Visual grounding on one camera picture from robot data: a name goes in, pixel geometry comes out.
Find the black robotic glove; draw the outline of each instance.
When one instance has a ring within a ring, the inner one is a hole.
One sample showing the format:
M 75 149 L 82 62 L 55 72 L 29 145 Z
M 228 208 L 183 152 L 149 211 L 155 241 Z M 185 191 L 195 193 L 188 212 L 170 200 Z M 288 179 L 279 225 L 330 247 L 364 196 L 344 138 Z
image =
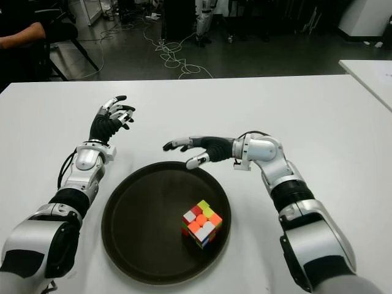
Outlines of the black robotic glove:
M 99 140 L 107 144 L 110 137 L 117 133 L 121 127 L 129 130 L 126 122 L 134 121 L 132 114 L 135 111 L 134 107 L 127 105 L 116 104 L 119 101 L 124 101 L 127 96 L 117 96 L 110 99 L 103 104 L 91 124 L 89 140 Z
M 233 138 L 220 137 L 188 137 L 170 141 L 164 146 L 164 151 L 174 150 L 182 146 L 181 152 L 195 147 L 202 147 L 206 152 L 195 156 L 186 162 L 188 169 L 198 167 L 205 162 L 218 162 L 232 157 L 233 154 Z

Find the wall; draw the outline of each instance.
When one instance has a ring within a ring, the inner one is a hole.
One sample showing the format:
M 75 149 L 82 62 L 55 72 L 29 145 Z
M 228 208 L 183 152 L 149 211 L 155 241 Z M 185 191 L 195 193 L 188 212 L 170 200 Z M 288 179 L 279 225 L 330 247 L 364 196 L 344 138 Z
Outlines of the wall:
M 339 28 L 349 36 L 381 36 L 391 15 L 392 0 L 356 0 Z

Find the chair leg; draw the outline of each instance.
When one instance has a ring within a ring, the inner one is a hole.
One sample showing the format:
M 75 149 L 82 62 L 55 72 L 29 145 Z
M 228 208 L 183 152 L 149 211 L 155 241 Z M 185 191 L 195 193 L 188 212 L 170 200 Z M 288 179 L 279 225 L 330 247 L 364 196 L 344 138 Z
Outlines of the chair leg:
M 71 40 L 72 43 L 76 46 L 76 48 L 79 49 L 80 53 L 83 54 L 83 56 L 90 62 L 90 64 L 95 68 L 96 70 L 99 70 L 97 65 L 94 63 L 94 61 L 91 60 L 90 56 L 88 56 L 86 49 L 83 48 L 83 46 L 80 45 L 80 43 L 77 40 Z
M 56 66 L 56 64 L 52 61 L 52 60 L 48 60 L 51 68 L 56 72 L 56 74 L 59 75 L 59 77 L 63 80 L 63 81 L 68 81 L 68 79 L 66 78 L 66 76 L 61 72 L 61 70 L 59 70 L 59 68 Z

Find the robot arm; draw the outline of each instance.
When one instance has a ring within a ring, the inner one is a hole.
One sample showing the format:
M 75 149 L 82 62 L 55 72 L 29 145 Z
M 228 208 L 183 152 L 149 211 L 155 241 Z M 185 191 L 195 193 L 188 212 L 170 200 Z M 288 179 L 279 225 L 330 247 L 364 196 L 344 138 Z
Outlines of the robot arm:
M 115 105 L 126 96 L 110 99 L 100 107 L 89 141 L 71 154 L 69 177 L 48 204 L 18 225 L 4 244 L 0 267 L 0 294 L 40 294 L 56 290 L 53 279 L 63 277 L 74 265 L 79 231 L 98 193 L 105 164 L 116 148 L 108 141 L 121 127 L 129 129 L 133 107 Z
M 186 162 L 188 169 L 230 157 L 241 159 L 241 163 L 234 163 L 235 169 L 250 170 L 251 162 L 260 167 L 284 231 L 280 241 L 285 260 L 303 290 L 319 294 L 381 293 L 355 275 L 355 256 L 349 241 L 285 158 L 278 140 L 260 132 L 246 133 L 238 139 L 189 137 L 167 143 L 164 151 L 179 146 L 182 152 L 194 147 L 206 149 Z

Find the chair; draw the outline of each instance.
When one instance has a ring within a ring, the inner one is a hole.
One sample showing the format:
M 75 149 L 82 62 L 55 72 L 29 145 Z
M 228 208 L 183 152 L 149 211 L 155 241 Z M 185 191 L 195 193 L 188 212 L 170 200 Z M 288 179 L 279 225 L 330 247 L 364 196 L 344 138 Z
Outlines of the chair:
M 56 77 L 60 77 L 63 81 L 68 80 L 56 64 L 50 59 L 50 44 L 68 40 L 70 40 L 78 48 L 80 53 L 83 54 L 95 70 L 99 70 L 94 61 L 92 61 L 89 57 L 87 51 L 77 40 L 78 29 L 74 26 L 76 18 L 69 10 L 68 0 L 33 0 L 30 1 L 30 4 L 35 11 L 37 19 L 42 23 L 45 30 L 46 61 L 48 66 L 50 66 L 50 70 L 53 69 L 57 73 Z M 72 23 L 63 23 L 62 21 L 65 18 L 68 18 Z

